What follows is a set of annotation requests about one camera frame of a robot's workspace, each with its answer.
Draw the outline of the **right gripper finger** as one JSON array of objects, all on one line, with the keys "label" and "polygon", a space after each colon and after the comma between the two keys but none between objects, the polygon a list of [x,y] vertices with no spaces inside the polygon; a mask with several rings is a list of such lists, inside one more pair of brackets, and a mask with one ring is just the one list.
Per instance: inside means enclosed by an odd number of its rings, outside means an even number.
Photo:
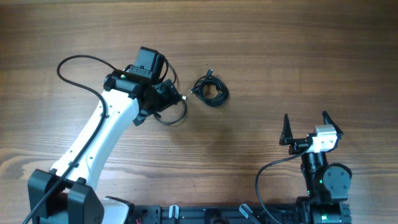
[{"label": "right gripper finger", "polygon": [[284,146],[284,145],[291,145],[293,142],[294,142],[294,138],[293,138],[292,130],[290,127],[289,117],[288,117],[288,114],[285,114],[279,144],[281,146]]},{"label": "right gripper finger", "polygon": [[322,116],[323,116],[323,122],[325,125],[332,125],[335,130],[336,130],[336,135],[338,137],[342,137],[343,136],[343,131],[338,127],[338,125],[331,119],[330,115],[327,113],[327,111],[323,111],[322,112]]}]

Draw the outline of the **black cable gold plug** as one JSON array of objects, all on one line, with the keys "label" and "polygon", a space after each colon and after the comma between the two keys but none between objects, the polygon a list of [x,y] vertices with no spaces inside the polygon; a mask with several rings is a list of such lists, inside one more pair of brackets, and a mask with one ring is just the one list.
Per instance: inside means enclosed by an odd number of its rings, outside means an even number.
[{"label": "black cable gold plug", "polygon": [[162,121],[162,120],[161,120],[161,115],[158,114],[158,113],[154,115],[154,118],[155,118],[159,123],[161,123],[161,124],[163,124],[163,125],[166,125],[166,126],[170,126],[170,125],[173,125],[173,124],[176,124],[176,123],[182,121],[182,120],[186,117],[187,112],[188,112],[188,106],[187,106],[187,103],[186,103],[186,99],[187,99],[187,97],[186,97],[185,95],[182,95],[182,96],[181,96],[181,101],[182,101],[182,103],[183,103],[183,105],[184,105],[184,111],[183,111],[183,114],[181,115],[181,117],[179,117],[179,119],[177,119],[177,120],[175,120],[175,121]]}]

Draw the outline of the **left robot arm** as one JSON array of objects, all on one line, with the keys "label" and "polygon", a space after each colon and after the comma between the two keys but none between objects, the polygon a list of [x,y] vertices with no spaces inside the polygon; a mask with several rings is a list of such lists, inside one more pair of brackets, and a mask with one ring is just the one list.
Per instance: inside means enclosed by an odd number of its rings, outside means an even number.
[{"label": "left robot arm", "polygon": [[141,47],[135,64],[114,68],[104,79],[99,103],[68,151],[48,171],[28,180],[29,223],[139,223],[134,204],[99,199],[95,190],[103,167],[126,128],[182,100],[175,81],[166,79],[169,63],[156,50]]}]

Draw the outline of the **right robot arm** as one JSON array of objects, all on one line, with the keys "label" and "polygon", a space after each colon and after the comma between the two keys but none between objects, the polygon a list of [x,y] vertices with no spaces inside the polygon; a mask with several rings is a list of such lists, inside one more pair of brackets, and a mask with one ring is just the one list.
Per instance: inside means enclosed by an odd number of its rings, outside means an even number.
[{"label": "right robot arm", "polygon": [[323,124],[315,126],[305,138],[294,138],[289,117],[284,124],[279,144],[289,146],[291,156],[301,157],[300,170],[305,179],[307,196],[298,197],[296,210],[299,223],[351,223],[348,190],[351,187],[352,171],[340,163],[328,163],[326,154],[338,147],[343,131],[322,113]]}]

